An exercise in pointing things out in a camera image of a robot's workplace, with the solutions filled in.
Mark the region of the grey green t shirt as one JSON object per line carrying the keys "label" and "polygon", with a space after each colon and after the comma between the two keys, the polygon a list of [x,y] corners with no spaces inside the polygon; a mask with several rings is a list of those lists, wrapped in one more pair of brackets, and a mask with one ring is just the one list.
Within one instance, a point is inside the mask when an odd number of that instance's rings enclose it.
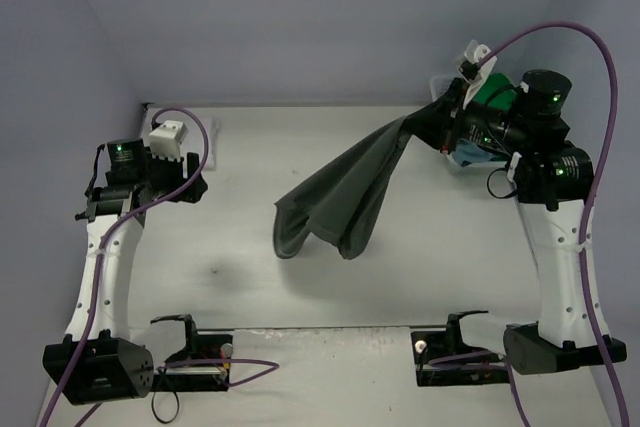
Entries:
{"label": "grey green t shirt", "polygon": [[390,178],[409,140],[439,149],[447,123],[438,99],[370,133],[276,203],[272,242],[280,259],[296,256],[314,235],[345,260],[360,256],[372,236]]}

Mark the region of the white t shirt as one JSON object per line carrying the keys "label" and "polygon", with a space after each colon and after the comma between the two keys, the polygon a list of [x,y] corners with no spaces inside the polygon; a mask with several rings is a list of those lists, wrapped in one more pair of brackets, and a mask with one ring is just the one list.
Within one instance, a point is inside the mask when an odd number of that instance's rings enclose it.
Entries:
{"label": "white t shirt", "polygon": [[209,150],[205,169],[215,171],[217,167],[217,143],[221,130],[221,122],[216,117],[208,120]]}

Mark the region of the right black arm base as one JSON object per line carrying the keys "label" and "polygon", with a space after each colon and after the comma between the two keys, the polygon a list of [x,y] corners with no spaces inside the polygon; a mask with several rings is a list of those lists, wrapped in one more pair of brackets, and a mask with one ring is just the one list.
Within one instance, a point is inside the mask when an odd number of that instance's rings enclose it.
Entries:
{"label": "right black arm base", "polygon": [[410,330],[418,387],[481,387],[508,384],[509,375],[498,354],[465,344],[461,321],[486,314],[472,310],[449,314],[443,326]]}

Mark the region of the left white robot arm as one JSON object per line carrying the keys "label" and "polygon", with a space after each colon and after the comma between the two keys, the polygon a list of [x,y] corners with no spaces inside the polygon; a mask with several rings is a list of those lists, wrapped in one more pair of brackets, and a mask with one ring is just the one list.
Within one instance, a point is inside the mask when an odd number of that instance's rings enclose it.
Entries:
{"label": "left white robot arm", "polygon": [[134,257],[146,213],[161,202],[198,202],[208,186],[198,154],[179,140],[111,141],[106,183],[91,181],[86,208],[87,251],[72,319],[58,344],[46,346],[43,366],[58,395],[74,406],[142,398],[153,381],[147,348],[130,339],[128,299]]}

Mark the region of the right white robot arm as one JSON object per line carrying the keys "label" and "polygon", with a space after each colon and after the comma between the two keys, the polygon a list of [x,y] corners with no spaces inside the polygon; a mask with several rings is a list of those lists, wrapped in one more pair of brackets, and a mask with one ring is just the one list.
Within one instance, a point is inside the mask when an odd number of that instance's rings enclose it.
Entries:
{"label": "right white robot arm", "polygon": [[466,142],[497,154],[512,186],[539,281],[537,320],[510,322],[487,310],[447,319],[442,349],[458,368],[479,359],[487,369],[499,358],[518,373],[547,374],[626,360],[623,341],[609,333],[593,279],[591,202],[596,175],[589,154],[568,139],[561,110],[572,84],[548,70],[524,74],[520,85],[500,85],[483,101],[454,79],[438,99],[446,114],[444,152]]}

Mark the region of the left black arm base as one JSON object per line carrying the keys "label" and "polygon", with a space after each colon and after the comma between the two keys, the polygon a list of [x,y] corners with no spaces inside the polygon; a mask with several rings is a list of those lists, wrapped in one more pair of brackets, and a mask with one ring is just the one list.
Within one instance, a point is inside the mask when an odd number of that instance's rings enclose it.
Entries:
{"label": "left black arm base", "polygon": [[233,354],[230,331],[200,330],[190,314],[156,317],[150,321],[145,347],[152,353],[154,374],[152,392],[226,392],[229,364],[166,367],[187,360],[222,360]]}

